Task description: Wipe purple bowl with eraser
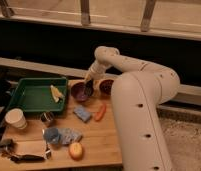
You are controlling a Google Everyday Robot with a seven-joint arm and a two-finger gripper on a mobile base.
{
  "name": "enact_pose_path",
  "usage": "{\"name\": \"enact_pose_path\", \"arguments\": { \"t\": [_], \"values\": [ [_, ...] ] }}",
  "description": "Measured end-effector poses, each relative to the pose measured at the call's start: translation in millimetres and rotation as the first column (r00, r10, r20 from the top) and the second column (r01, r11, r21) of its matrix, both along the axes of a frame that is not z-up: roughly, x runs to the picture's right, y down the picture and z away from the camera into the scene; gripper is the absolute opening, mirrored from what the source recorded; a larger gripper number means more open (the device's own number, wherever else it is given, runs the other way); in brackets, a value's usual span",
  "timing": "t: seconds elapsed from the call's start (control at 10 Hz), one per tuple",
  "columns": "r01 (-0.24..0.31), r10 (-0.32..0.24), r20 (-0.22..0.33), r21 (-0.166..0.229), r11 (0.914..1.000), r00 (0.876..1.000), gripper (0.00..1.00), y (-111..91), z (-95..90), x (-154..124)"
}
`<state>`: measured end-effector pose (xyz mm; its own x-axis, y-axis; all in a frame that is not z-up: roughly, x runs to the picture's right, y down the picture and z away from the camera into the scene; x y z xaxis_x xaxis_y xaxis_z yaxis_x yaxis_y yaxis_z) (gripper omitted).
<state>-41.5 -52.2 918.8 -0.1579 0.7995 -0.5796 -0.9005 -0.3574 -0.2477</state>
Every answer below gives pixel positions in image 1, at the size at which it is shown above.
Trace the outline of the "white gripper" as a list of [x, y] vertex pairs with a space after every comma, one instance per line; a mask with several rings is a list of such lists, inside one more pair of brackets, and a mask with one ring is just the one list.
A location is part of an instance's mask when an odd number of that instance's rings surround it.
[[91, 96], [93, 94], [94, 88], [93, 88], [93, 80], [101, 79], [105, 72], [107, 70], [107, 67], [98, 61], [95, 61], [92, 63], [92, 65], [89, 67], [87, 74], [86, 74], [86, 80], [87, 82], [87, 95]]

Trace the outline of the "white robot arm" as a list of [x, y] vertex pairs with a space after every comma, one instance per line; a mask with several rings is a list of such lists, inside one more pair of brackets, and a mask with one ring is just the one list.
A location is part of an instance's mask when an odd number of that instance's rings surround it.
[[171, 68], [131, 58], [113, 47], [99, 46], [86, 78], [99, 79], [114, 67], [121, 72], [112, 85], [111, 103], [124, 171], [175, 171], [157, 114], [157, 106], [174, 98], [180, 86]]

